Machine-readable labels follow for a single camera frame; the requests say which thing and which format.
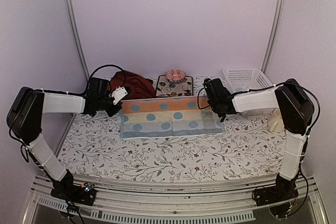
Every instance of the folded cloth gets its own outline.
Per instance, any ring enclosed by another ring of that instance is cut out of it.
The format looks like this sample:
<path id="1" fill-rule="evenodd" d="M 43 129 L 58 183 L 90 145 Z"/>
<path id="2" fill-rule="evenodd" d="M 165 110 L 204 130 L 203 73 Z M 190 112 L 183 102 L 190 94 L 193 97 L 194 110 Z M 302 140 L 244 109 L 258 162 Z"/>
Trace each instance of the folded cloth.
<path id="1" fill-rule="evenodd" d="M 126 73 L 126 83 L 125 87 L 131 88 L 131 93 L 126 95 L 123 100 L 133 100 L 133 99 L 148 99 L 155 98 L 155 89 L 153 87 L 153 81 L 146 79 L 136 73 L 125 71 Z M 112 89 L 120 87 L 124 83 L 124 74 L 122 71 L 117 72 L 111 79 Z"/>

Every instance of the floral tablecloth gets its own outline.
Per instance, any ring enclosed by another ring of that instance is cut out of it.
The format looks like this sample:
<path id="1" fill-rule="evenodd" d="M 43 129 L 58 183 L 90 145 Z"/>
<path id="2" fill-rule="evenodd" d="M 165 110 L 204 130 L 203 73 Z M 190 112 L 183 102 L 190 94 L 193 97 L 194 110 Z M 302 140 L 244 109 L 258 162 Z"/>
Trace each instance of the floral tablecloth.
<path id="1" fill-rule="evenodd" d="M 194 78 L 195 94 L 204 78 Z M 58 158 L 75 174 L 142 182 L 203 182 L 276 174 L 286 135 L 269 132 L 268 117 L 229 115 L 224 121 L 227 132 L 220 135 L 121 140 L 119 114 L 112 118 L 104 111 L 93 118 L 77 115 Z"/>

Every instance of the white wall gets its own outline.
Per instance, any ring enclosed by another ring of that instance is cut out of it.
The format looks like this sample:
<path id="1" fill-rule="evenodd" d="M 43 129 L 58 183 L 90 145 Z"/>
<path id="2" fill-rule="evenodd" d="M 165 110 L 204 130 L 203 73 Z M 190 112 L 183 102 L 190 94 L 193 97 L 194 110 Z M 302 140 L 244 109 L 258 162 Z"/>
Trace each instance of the white wall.
<path id="1" fill-rule="evenodd" d="M 83 74 L 64 0 L 0 0 L 0 223 L 19 223 L 37 172 L 8 136 L 6 116 L 22 86 L 82 91 Z M 44 117 L 55 147 L 69 115 Z"/>
<path id="2" fill-rule="evenodd" d="M 336 0 L 285 0 L 267 76 L 274 83 L 294 77 L 321 102 L 303 167 L 336 223 Z"/>
<path id="3" fill-rule="evenodd" d="M 197 75 L 260 68 L 275 5 L 276 0 L 73 0 L 89 70 L 115 63 L 142 75 L 172 68 Z"/>

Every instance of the robotic arm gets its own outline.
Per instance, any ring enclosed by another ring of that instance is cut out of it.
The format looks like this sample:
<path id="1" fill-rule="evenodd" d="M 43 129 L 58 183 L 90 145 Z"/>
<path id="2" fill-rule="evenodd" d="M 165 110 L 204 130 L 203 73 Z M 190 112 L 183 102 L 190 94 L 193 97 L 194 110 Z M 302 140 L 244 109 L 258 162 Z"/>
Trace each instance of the robotic arm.
<path id="1" fill-rule="evenodd" d="M 282 166 L 276 185 L 255 190 L 253 198 L 257 206 L 262 206 L 297 197 L 295 180 L 299 175 L 299 164 L 306 153 L 314 113 L 313 103 L 299 83 L 289 79 L 278 87 L 230 94 L 219 79 L 206 79 L 204 88 L 208 104 L 222 118 L 221 121 L 227 114 L 266 108 L 280 109 L 287 135 Z"/>
<path id="2" fill-rule="evenodd" d="M 22 142 L 26 151 L 44 170 L 53 183 L 51 195 L 57 198 L 93 205 L 96 191 L 93 184 L 74 185 L 73 175 L 58 161 L 46 143 L 41 129 L 45 113 L 90 114 L 105 110 L 108 116 L 121 109 L 121 99 L 130 89 L 121 87 L 108 91 L 108 80 L 91 78 L 84 94 L 21 88 L 7 116 L 9 131 Z"/>

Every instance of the white vent grille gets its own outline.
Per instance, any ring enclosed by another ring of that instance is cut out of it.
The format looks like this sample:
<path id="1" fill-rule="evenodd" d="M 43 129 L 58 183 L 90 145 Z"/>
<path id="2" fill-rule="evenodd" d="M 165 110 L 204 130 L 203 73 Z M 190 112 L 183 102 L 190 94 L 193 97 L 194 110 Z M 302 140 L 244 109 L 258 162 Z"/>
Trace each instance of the white vent grille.
<path id="1" fill-rule="evenodd" d="M 44 196 L 39 196 L 38 203 L 40 205 L 66 212 L 67 204 L 58 199 L 51 199 Z M 250 220 L 255 220 L 252 211 L 244 211 L 235 214 L 206 216 L 206 217 L 142 217 L 132 215 L 114 214 L 104 210 L 91 209 L 91 214 L 83 217 L 101 220 L 104 223 L 119 223 L 119 224 L 222 224 L 222 223 L 241 223 Z"/>

